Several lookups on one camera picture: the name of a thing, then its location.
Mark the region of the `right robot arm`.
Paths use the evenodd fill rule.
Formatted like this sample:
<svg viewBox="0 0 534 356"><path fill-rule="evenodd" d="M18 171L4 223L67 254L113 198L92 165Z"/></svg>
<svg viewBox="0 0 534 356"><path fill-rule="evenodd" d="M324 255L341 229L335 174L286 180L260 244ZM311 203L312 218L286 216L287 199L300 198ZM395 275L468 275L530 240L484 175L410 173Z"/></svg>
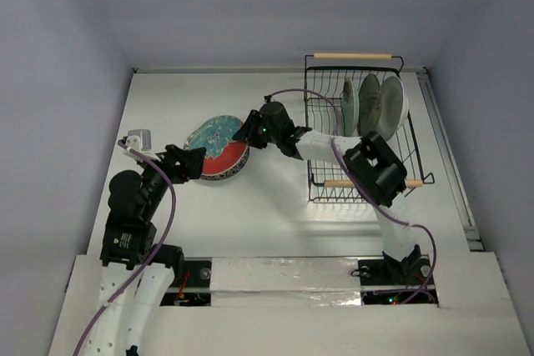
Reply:
<svg viewBox="0 0 534 356"><path fill-rule="evenodd" d="M375 210L383 237L386 277L406 283L421 259L406 217L407 171L387 142L375 132L343 137L297 126L280 102L252 110L233 140L263 149L272 143L287 157L337 164L360 196Z"/></svg>

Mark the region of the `light green flower plate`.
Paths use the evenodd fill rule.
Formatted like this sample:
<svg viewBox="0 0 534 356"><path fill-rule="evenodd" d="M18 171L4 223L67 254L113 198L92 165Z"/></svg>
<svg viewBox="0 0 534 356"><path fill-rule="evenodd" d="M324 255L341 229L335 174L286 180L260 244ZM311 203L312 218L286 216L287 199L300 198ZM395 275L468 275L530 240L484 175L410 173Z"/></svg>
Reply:
<svg viewBox="0 0 534 356"><path fill-rule="evenodd" d="M340 107L343 118L343 135L352 137L357 129L359 119L359 99L357 87L349 78L345 78Z"/></svg>

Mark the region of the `blue floral white plate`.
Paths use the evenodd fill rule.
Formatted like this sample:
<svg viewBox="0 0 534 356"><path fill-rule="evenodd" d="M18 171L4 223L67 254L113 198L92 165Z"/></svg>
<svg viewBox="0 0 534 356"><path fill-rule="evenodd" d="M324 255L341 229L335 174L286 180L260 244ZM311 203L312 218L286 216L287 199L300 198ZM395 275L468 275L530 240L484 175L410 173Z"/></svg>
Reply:
<svg viewBox="0 0 534 356"><path fill-rule="evenodd" d="M245 143L235 142L232 133L217 130L212 134L191 133L184 147L206 148L203 174L205 181L221 181L239 173L249 159L249 147Z"/></svg>

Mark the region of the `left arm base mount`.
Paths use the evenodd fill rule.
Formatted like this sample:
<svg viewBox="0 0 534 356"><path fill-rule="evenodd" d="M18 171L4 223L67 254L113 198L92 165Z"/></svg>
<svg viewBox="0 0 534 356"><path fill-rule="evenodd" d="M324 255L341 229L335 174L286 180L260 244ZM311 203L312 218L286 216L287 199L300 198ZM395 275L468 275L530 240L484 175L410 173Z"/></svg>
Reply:
<svg viewBox="0 0 534 356"><path fill-rule="evenodd" d="M184 276L167 289L161 306L203 307L211 304L211 258L186 258Z"/></svg>

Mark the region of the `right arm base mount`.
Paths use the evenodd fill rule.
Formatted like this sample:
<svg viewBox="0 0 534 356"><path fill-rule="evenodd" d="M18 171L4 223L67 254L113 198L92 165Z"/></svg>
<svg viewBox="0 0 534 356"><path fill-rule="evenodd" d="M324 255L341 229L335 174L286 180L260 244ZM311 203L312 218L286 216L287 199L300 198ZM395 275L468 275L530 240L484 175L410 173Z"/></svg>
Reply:
<svg viewBox="0 0 534 356"><path fill-rule="evenodd" d="M361 301L368 305L397 305L405 302L427 280L431 263L428 258L417 262L407 276L395 276L382 258L359 259L350 276L360 282Z"/></svg>

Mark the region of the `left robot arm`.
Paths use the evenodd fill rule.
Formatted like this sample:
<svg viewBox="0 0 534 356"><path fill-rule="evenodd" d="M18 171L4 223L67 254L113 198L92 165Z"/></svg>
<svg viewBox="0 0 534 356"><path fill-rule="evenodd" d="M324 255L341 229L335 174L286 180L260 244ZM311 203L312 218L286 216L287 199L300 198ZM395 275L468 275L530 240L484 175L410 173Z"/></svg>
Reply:
<svg viewBox="0 0 534 356"><path fill-rule="evenodd" d="M177 204L175 186L201 176L205 148L173 144L144 152L134 136L119 140L143 171L125 170L109 183L109 214L100 254L100 306L84 344L86 355L140 355L156 308L171 285L184 286L190 272L181 247L156 235L153 217L165 194Z"/></svg>

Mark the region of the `red and teal plate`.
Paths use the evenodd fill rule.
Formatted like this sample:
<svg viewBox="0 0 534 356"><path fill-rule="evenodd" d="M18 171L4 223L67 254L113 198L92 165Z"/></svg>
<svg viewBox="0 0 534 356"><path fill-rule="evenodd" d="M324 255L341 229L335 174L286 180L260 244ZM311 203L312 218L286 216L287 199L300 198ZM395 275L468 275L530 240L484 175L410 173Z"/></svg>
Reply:
<svg viewBox="0 0 534 356"><path fill-rule="evenodd" d="M200 178L220 181L236 175L249 159L249 146L234 141L242 121L232 115L212 117L192 132L184 143L185 148L205 148Z"/></svg>

